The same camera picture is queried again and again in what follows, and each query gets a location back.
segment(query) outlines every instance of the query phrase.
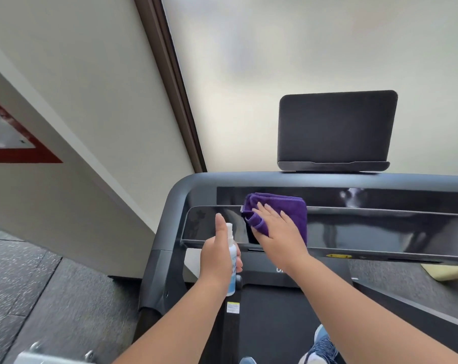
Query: hand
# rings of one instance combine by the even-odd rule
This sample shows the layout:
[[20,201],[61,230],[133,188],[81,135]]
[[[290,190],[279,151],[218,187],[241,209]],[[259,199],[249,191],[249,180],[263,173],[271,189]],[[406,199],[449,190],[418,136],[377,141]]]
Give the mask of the hand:
[[251,228],[256,240],[274,265],[291,276],[299,261],[309,256],[307,247],[301,238],[297,226],[283,211],[278,214],[268,204],[258,202],[258,209],[253,208],[268,226],[269,237]]
[[[241,251],[237,247],[236,272],[241,272],[242,270]],[[215,236],[205,241],[200,253],[199,280],[217,284],[227,290],[231,275],[232,261],[227,244],[226,221],[218,213],[215,215]]]

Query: treadmill display screen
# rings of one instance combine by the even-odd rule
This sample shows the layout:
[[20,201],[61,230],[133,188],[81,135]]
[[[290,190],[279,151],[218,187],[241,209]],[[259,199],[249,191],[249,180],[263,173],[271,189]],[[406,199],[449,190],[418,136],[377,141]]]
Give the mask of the treadmill display screen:
[[[309,207],[308,246],[373,252],[458,256],[458,215]],[[193,207],[183,239],[206,240],[215,234],[220,212],[233,224],[238,243],[257,243],[239,206]]]
[[427,190],[317,188],[317,187],[218,187],[217,204],[241,205],[247,194],[272,193],[299,196],[309,207],[366,208],[379,210],[458,214],[458,192]]

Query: blue sneaker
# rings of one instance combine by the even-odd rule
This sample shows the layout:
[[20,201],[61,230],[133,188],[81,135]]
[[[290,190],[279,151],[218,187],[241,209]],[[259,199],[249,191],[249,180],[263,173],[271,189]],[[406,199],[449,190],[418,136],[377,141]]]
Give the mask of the blue sneaker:
[[302,356],[299,364],[335,364],[335,358],[338,353],[339,351],[330,341],[329,334],[321,324],[315,331],[314,345],[311,347],[310,351]]
[[256,364],[256,361],[254,361],[254,359],[251,358],[250,356],[246,356],[241,359],[239,364]]

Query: forearm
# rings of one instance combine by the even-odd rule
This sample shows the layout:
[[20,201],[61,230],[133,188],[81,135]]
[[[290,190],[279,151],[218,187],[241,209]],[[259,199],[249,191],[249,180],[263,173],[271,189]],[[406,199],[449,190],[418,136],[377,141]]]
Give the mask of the forearm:
[[114,364],[197,364],[226,292],[220,284],[197,281]]
[[308,256],[291,277],[349,364],[458,363],[458,354],[384,309]]

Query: spray bottle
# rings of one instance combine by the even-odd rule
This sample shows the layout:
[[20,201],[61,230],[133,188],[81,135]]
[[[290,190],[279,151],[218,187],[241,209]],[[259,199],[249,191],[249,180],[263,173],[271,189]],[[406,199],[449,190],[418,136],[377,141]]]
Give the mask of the spray bottle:
[[229,253],[232,261],[232,275],[229,289],[226,296],[231,296],[236,291],[236,261],[237,261],[237,246],[232,236],[232,223],[226,223],[227,226],[227,244],[229,245]]

